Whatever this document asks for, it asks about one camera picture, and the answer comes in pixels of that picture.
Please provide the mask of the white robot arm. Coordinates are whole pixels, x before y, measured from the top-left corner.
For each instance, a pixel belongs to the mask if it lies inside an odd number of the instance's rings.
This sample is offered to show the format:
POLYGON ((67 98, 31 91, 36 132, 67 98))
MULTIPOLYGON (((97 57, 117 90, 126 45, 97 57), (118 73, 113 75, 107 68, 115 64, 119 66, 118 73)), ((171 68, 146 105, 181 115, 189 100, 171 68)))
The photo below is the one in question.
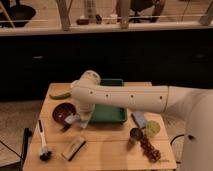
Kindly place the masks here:
POLYGON ((77 111, 92 114, 96 104, 171 115, 185 121, 181 171, 213 171, 213 89, 176 86, 102 86, 85 71, 71 83, 77 111))

